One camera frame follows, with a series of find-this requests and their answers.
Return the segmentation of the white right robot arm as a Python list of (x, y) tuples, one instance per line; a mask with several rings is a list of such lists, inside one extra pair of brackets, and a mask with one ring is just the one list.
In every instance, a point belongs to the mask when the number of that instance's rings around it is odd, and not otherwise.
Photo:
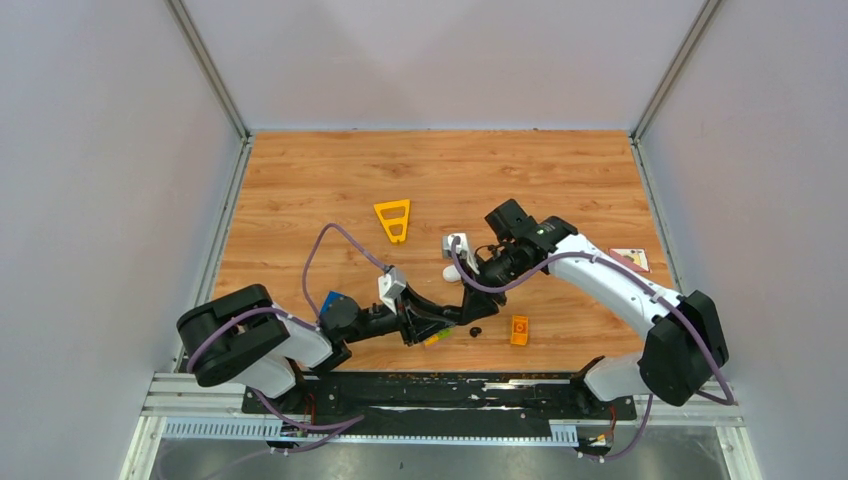
[(565, 220), (538, 222), (509, 199), (485, 216), (496, 236), (488, 259), (463, 233), (444, 236), (442, 250), (462, 283), (487, 300), (542, 272), (563, 280), (608, 308), (638, 334), (640, 351), (590, 361), (575, 378), (571, 403), (596, 417), (611, 401), (652, 394), (672, 406), (698, 395), (722, 405), (736, 402), (721, 369), (729, 351), (715, 302), (694, 290), (684, 295), (650, 281), (603, 252)]

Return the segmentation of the white earbud charging case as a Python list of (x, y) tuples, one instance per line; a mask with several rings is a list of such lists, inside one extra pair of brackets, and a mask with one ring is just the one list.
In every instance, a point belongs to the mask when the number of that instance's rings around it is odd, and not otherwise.
[(456, 283), (462, 279), (460, 273), (454, 265), (446, 266), (442, 270), (442, 278), (448, 283)]

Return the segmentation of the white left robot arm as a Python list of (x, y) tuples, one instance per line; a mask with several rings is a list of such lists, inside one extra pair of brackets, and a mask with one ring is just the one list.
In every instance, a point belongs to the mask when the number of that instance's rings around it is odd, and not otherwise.
[(348, 296), (327, 302), (316, 323), (285, 311), (267, 288), (253, 284), (184, 313), (176, 329), (198, 385), (234, 382), (259, 390), (283, 413), (306, 400), (301, 368), (331, 371), (354, 342), (398, 333), (407, 345), (458, 325), (462, 309), (438, 305), (405, 288), (387, 303), (361, 307)]

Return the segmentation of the black earbud charging case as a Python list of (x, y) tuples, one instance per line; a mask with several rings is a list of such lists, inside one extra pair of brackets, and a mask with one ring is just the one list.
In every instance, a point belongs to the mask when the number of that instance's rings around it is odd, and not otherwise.
[(463, 318), (463, 309), (459, 306), (446, 305), (441, 308), (440, 315), (451, 322), (459, 322)]

